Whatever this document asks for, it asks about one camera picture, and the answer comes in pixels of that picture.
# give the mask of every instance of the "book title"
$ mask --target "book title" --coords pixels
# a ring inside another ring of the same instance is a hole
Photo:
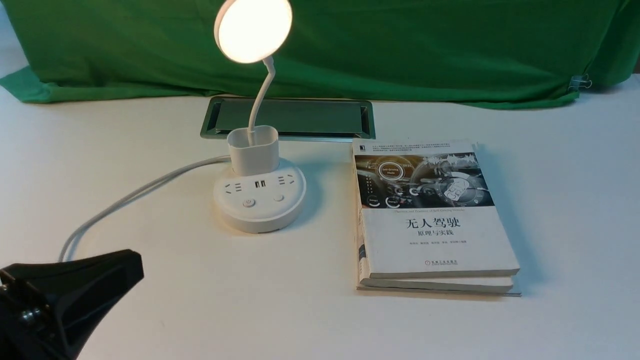
[[[406,228],[416,230],[418,236],[450,236],[455,235],[454,229],[461,227],[456,217],[449,218],[410,218],[406,219]]]

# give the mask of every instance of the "binder clip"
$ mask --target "binder clip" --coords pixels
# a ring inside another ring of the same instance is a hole
[[[111,308],[144,278],[131,250],[0,270],[0,359],[75,360]]]
[[[566,91],[580,91],[580,88],[588,89],[591,87],[591,85],[593,85],[593,81],[589,80],[589,74],[576,75],[571,77],[571,81],[569,81],[569,87],[566,89]]]

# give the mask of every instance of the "white flexible neck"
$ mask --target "white flexible neck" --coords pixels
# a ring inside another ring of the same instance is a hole
[[[247,137],[249,138],[249,145],[253,146],[255,143],[255,131],[253,127],[255,126],[255,118],[258,115],[258,110],[260,109],[260,104],[262,104],[262,100],[264,96],[267,94],[267,90],[269,89],[269,85],[271,84],[273,78],[276,76],[276,69],[273,66],[273,58],[268,57],[263,61],[264,66],[267,67],[267,78],[262,83],[262,87],[260,87],[260,91],[258,95],[255,97],[255,102],[253,103],[253,107],[251,108],[251,115],[249,115],[249,126],[247,127]]]

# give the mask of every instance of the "white wall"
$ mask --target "white wall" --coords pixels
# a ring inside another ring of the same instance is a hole
[[[15,36],[4,6],[0,4],[0,78],[29,65]]]

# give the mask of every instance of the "white power cord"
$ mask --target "white power cord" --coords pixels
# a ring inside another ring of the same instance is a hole
[[[80,240],[80,238],[82,238],[82,235],[89,230],[89,228],[93,225],[95,225],[95,223],[97,223],[98,221],[102,220],[103,218],[106,218],[107,216],[109,216],[110,214],[118,211],[119,209],[121,209],[122,207],[129,205],[130,203],[140,199],[141,197],[143,197],[144,195],[166,185],[167,183],[169,183],[170,181],[174,180],[176,177],[179,177],[180,175],[189,172],[195,168],[199,168],[199,167],[203,167],[205,165],[211,165],[211,164],[217,164],[217,163],[223,163],[229,160],[229,156],[218,156],[216,158],[211,158],[211,159],[207,159],[207,160],[202,160],[202,161],[198,161],[197,163],[193,163],[190,165],[187,165],[185,167],[181,167],[177,170],[174,170],[172,172],[170,172],[169,174],[166,174],[165,176],[159,177],[156,180],[153,180],[152,182],[150,182],[149,184],[146,184],[144,186],[141,186],[140,188],[138,188],[137,190],[133,191],[132,193],[130,193],[129,195],[123,197],[122,199],[114,202],[110,207],[106,208],[105,210],[102,210],[98,215],[95,215],[94,217],[92,217],[91,219],[89,219],[87,222],[85,222],[84,224],[82,224],[80,227],[78,227],[72,234],[71,236],[69,236],[69,238],[66,240],[64,246],[62,246],[62,251],[60,252],[60,256],[58,257],[58,262],[63,262],[65,261],[65,257],[67,256],[67,251],[69,250],[69,247],[74,243]]]

